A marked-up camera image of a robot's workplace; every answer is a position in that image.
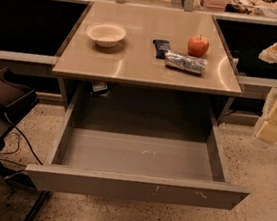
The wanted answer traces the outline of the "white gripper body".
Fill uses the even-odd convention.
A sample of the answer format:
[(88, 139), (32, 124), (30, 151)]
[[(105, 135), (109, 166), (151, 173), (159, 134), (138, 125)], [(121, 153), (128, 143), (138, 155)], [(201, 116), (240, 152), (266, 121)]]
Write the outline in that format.
[(259, 58), (266, 63), (277, 63), (277, 43), (260, 52)]

